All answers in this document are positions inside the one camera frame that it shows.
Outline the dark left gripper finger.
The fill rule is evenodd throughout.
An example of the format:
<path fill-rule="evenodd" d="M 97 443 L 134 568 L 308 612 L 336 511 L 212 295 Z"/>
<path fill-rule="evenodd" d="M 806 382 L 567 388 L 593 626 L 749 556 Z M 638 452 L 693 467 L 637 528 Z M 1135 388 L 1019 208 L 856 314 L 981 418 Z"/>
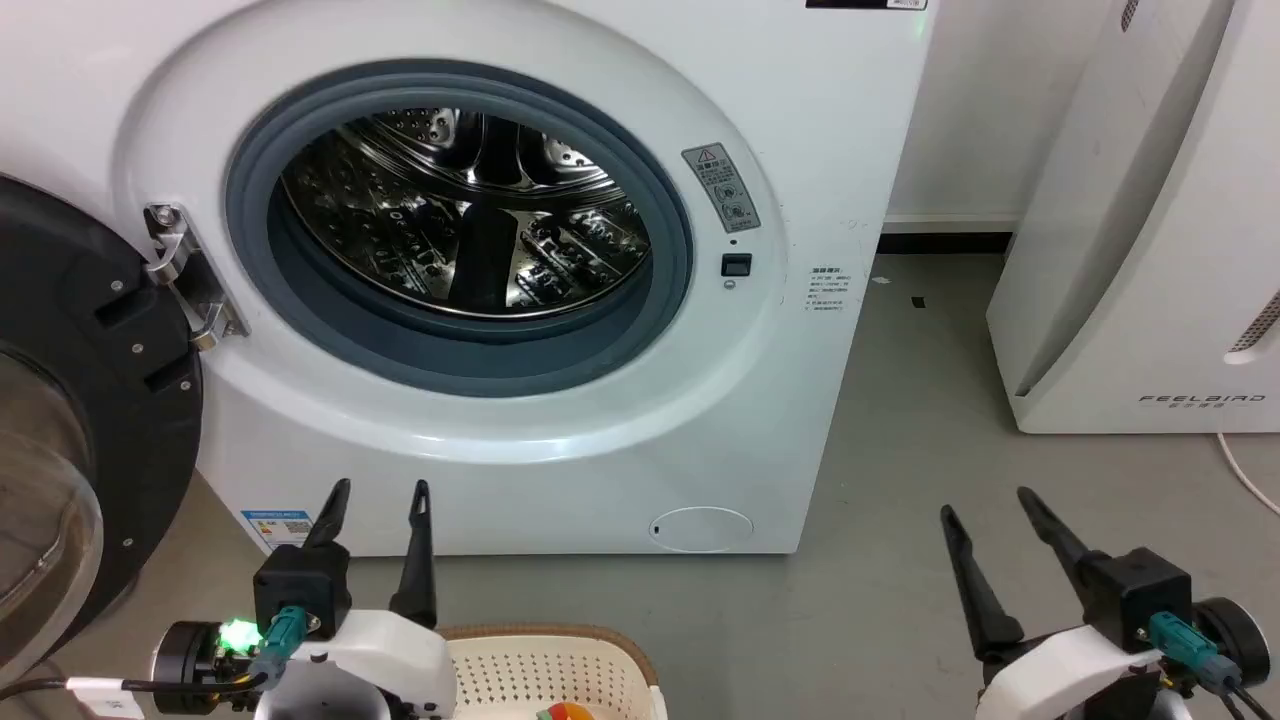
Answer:
<path fill-rule="evenodd" d="M 302 543 L 303 550 L 346 551 L 338 542 L 338 537 L 346 521 L 351 486 L 349 478 L 340 478 L 332 487 L 325 503 Z"/>
<path fill-rule="evenodd" d="M 438 624 L 436 583 L 433 548 L 430 486 L 417 480 L 410 502 L 410 543 L 399 584 L 390 597 L 389 610 L 412 623 L 435 629 Z"/>

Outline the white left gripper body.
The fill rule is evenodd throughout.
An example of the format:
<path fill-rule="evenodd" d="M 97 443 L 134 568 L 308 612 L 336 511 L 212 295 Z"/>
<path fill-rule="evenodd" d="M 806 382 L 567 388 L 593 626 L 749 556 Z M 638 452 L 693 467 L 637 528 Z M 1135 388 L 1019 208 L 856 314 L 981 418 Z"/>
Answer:
<path fill-rule="evenodd" d="M 458 680 L 444 637 L 389 610 L 348 612 L 329 641 L 302 643 L 256 719 L 452 719 Z"/>

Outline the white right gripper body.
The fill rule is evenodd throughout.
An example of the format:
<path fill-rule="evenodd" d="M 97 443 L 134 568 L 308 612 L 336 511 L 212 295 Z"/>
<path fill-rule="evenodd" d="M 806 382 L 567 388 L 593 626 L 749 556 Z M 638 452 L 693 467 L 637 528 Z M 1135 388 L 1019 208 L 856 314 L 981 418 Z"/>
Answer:
<path fill-rule="evenodd" d="M 1112 685 L 1130 667 L 1162 656 L 1130 653 L 1093 626 L 1060 632 L 996 673 L 978 700 L 977 719 L 1055 719 Z"/>

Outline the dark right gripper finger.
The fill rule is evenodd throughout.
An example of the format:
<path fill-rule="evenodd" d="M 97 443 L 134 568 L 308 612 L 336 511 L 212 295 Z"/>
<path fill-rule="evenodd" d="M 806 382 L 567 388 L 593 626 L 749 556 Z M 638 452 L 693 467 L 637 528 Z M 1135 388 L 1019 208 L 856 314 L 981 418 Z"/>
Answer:
<path fill-rule="evenodd" d="M 1023 650 L 1020 623 L 1005 612 L 974 557 L 972 538 L 951 505 L 940 510 L 940 521 L 975 659 L 1012 661 Z"/>
<path fill-rule="evenodd" d="M 1089 603 L 1088 568 L 1103 555 L 1088 547 L 1030 487 L 1018 487 L 1016 497 L 1039 541 L 1052 550 L 1079 601 Z"/>

